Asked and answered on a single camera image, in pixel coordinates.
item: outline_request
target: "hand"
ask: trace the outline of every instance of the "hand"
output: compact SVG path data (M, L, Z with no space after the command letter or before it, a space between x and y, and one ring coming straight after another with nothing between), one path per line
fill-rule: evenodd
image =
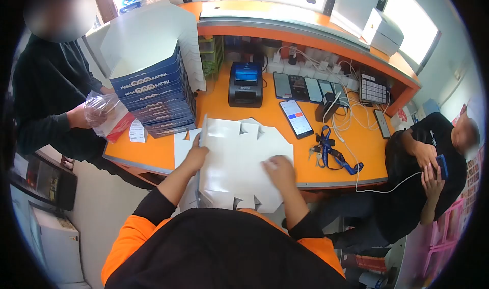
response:
M104 94L104 95L108 95L108 94L114 94L114 93L115 93L115 90L114 90L114 88L109 89L109 88L107 88L107 87L101 87L101 88L100 88L100 92L101 92L102 94Z
M438 198L445 185L445 180L442 180L442 169L440 166L437 167L437 170L437 179L433 175L431 164L425 166L424 172L421 172L421 185L423 185L428 202L431 204L438 202Z
M195 136L194 142L192 143L192 148L187 153L187 157L183 160L180 167L190 171L192 176L197 173L197 170L202 168L205 161L205 156L209 153L207 147L199 148L200 133Z
M413 153L421 169L424 169L425 166L430 163L435 168L438 167L438 163L436 162L437 153L435 146L418 141L414 147Z
M66 112L70 128L90 129L100 126L107 120L107 116L101 116L100 112L92 112L85 108L85 102Z
M262 167L270 177L273 185L281 193L291 188L297 188L294 166L285 156L273 156L263 161Z

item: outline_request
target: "black shirt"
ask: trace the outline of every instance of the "black shirt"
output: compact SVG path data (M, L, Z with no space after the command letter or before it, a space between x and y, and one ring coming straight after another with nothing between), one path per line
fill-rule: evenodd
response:
M101 87L78 42L53 43L31 35L13 77L18 150L29 154L50 144L77 160L101 156L107 141L92 129L70 129L66 116Z
M159 225L175 208L154 188L134 215ZM191 208L158 229L109 276L105 288L350 288L297 243L324 237L310 212L289 234L250 213Z
M413 135L420 131L427 133L425 143L434 145L437 155L445 156L449 178L445 182L435 209L435 220L437 220L455 202L464 188L467 162L452 145L450 135L453 126L441 113L428 115L413 125L411 129ZM421 171L415 157L408 155L405 150L400 154L405 155L401 159L404 178ZM421 174L408 179L391 193L376 194L375 199L375 216L379 230L389 243L395 243L409 234L421 219L421 210L427 200L425 190L421 185Z

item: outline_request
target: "white printer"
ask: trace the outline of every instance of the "white printer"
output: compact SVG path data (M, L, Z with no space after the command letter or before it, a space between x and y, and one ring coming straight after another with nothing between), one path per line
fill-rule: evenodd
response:
M365 25L364 40L389 57L395 54L404 40L400 28L381 11L373 8Z

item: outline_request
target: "cap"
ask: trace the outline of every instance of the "cap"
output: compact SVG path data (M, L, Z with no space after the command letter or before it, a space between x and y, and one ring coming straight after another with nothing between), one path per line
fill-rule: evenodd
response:
M467 160L472 160L486 141L486 103L482 95L475 95L468 101L467 117L474 121L479 133L478 144L470 148L465 154Z

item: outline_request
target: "jeans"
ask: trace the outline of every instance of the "jeans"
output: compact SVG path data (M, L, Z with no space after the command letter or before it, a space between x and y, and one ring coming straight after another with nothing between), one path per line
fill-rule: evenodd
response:
M326 235L335 249L357 254L374 246L385 247L389 243L382 237L374 217L374 195L371 192L348 194L321 203L314 211L321 228L337 217L359 218L361 222L353 229Z

